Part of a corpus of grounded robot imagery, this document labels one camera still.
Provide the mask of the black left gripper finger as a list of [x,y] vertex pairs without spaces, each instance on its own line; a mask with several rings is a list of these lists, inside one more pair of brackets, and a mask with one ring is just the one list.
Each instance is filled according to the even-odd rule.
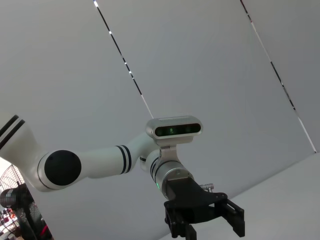
[[182,237],[186,240],[196,240],[197,232],[191,225],[193,213],[186,208],[165,208],[164,221],[168,225],[171,237]]
[[214,198],[214,219],[223,218],[239,236],[245,236],[245,211],[228,198]]

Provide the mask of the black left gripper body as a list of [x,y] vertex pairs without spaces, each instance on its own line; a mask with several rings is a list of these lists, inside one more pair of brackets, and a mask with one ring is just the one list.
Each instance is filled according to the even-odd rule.
[[164,203],[167,223],[203,223],[220,217],[214,204],[224,204],[227,195],[207,192],[192,178],[169,180],[165,186],[168,201]]

